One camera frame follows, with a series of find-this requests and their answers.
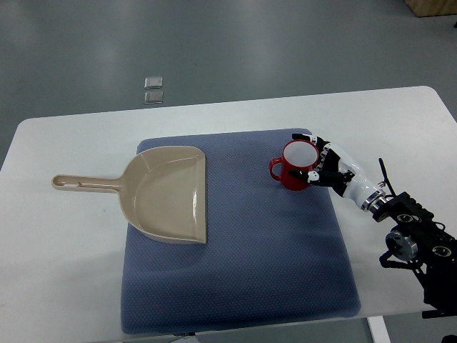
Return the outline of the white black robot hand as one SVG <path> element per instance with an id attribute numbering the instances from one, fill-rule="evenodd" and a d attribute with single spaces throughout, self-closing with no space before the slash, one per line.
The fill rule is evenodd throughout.
<path id="1" fill-rule="evenodd" d="M 293 134 L 292 139 L 311 142 L 318 149 L 318 164 L 313 171 L 292 169 L 289 174 L 310 185 L 328 187 L 342 198 L 351 199 L 367 212 L 387 202 L 381 186 L 372 182 L 363 168 L 341 147 L 319 136 Z"/>

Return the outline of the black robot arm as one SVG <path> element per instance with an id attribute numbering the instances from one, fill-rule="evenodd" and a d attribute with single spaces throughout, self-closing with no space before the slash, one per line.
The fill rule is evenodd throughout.
<path id="1" fill-rule="evenodd" d="M 381 187 L 389 194 L 377 198 L 371 211 L 381 222 L 391 218 L 396 225 L 386 235 L 387 251 L 379 257 L 382 267 L 411 270 L 423 287 L 423 302 L 433 307 L 424 319 L 456 316 L 456 238 L 446 225 L 408 193 L 395 193 L 382 159 Z"/>

